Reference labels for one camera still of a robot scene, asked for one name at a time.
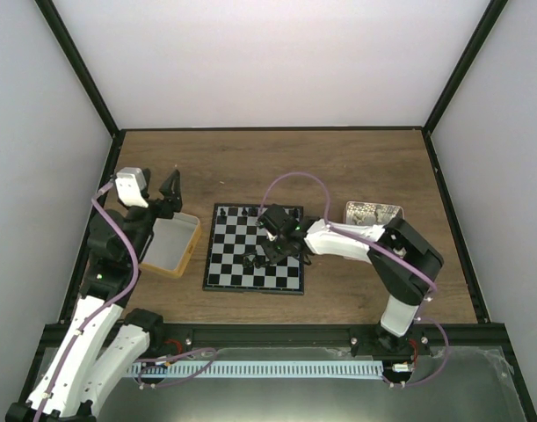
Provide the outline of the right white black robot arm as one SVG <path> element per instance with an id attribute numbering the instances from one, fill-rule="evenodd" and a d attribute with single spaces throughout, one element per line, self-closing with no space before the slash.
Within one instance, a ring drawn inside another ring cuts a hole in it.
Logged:
<path id="1" fill-rule="evenodd" d="M 374 342 L 389 354 L 409 343 L 409 330 L 422 304 L 437 291 L 435 280 L 444 265 L 441 254 L 403 218 L 385 225 L 357 226 L 323 218 L 281 221 L 267 213 L 258 227 L 267 239 L 261 243 L 265 257 L 255 266 L 276 265 L 284 258 L 332 255 L 371 265 L 388 291 L 388 301 Z"/>

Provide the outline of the pile of black chess pieces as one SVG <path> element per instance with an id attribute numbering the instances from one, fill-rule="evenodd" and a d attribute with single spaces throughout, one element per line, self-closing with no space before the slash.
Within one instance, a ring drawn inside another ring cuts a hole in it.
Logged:
<path id="1" fill-rule="evenodd" d="M 259 269 L 267 267 L 269 262 L 264 255 L 246 253 L 243 254 L 242 264 L 244 268 Z"/>

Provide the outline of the pink tin box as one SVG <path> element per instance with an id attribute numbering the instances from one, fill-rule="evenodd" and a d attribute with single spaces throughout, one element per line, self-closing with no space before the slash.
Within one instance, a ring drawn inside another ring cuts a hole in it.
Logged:
<path id="1" fill-rule="evenodd" d="M 384 232 L 383 227 L 396 217 L 402 219 L 405 217 L 401 206 L 348 201 L 345 206 L 343 223 L 349 226 L 359 226 L 359 229 L 347 229 L 357 237 L 357 239 L 348 238 L 347 242 L 362 250 L 356 255 L 351 255 L 351 258 L 369 261 L 367 258 L 369 246 L 360 242 L 359 239 L 364 237 L 367 241 L 377 242 Z"/>

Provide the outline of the black and silver chessboard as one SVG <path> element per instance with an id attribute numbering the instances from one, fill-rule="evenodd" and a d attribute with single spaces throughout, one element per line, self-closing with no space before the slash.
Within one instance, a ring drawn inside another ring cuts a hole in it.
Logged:
<path id="1" fill-rule="evenodd" d="M 246 208 L 248 215 L 241 216 Z M 219 218 L 224 208 L 227 219 Z M 261 242 L 267 238 L 257 225 L 257 204 L 214 205 L 202 288 L 205 291 L 251 292 L 279 295 L 304 293 L 304 264 L 287 258 L 275 266 L 244 268 L 243 254 L 263 255 Z"/>

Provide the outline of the black frame post left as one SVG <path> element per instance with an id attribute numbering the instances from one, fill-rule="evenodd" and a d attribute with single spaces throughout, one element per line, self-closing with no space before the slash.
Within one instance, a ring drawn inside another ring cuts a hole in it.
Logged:
<path id="1" fill-rule="evenodd" d="M 71 68 L 83 86 L 85 93 L 91 101 L 99 118 L 102 120 L 107 132 L 112 138 L 118 137 L 120 129 L 118 128 L 118 125 L 116 124 L 108 106 L 106 105 L 94 78 L 92 77 L 54 2 L 51 0 L 35 0 L 34 2 L 40 10 L 43 18 L 46 20 L 49 29 L 54 35 L 54 38 L 59 44 L 62 52 L 65 54 Z"/>

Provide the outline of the black frame post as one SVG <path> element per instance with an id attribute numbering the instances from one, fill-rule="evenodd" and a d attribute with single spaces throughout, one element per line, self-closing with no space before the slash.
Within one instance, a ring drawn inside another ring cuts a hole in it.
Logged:
<path id="1" fill-rule="evenodd" d="M 106 105 L 94 78 L 92 77 L 54 2 L 51 0 L 35 0 L 34 2 L 40 10 L 43 18 L 46 20 L 49 29 L 54 35 L 54 38 L 59 44 L 62 52 L 65 54 L 71 68 L 83 86 L 85 93 L 91 101 L 99 118 L 102 120 L 107 132 L 112 138 L 118 137 L 120 129 L 118 128 L 118 125 L 116 124 L 108 106 Z"/>
<path id="2" fill-rule="evenodd" d="M 507 4 L 508 0 L 490 0 L 488 2 L 423 126 L 423 135 L 431 135 L 438 126 Z"/>

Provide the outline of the black frame post right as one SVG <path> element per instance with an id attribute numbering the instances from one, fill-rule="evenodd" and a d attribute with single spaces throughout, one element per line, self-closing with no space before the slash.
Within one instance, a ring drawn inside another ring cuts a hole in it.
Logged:
<path id="1" fill-rule="evenodd" d="M 508 0 L 490 0 L 488 2 L 423 126 L 423 135 L 431 135 L 438 126 L 507 4 Z"/>

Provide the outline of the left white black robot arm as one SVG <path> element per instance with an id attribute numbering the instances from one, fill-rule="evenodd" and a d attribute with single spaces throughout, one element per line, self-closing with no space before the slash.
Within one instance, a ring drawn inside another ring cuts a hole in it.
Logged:
<path id="1" fill-rule="evenodd" d="M 174 170 L 148 193 L 150 171 L 126 167 L 92 198 L 89 267 L 70 325 L 47 372 L 8 421 L 94 421 L 118 381 L 143 354 L 166 345 L 163 318 L 136 309 L 122 313 L 141 275 L 143 261 L 161 219 L 182 208 L 180 172 Z"/>

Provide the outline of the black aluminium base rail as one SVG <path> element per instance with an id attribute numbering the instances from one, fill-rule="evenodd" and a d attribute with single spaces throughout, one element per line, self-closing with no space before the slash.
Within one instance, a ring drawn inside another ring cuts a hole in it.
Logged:
<path id="1" fill-rule="evenodd" d="M 406 353 L 420 346 L 502 346 L 503 324 L 414 324 L 404 338 L 379 333 L 375 324 L 165 324 L 162 337 L 182 347 L 350 347 L 359 354 Z"/>

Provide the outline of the yellow tin box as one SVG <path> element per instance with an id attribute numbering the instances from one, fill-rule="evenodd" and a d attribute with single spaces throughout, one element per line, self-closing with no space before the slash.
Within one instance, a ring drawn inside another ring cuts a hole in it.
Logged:
<path id="1" fill-rule="evenodd" d="M 153 239 L 141 267 L 172 279 L 178 279 L 190 262 L 201 235 L 198 217 L 175 213 L 171 219 L 157 219 Z"/>

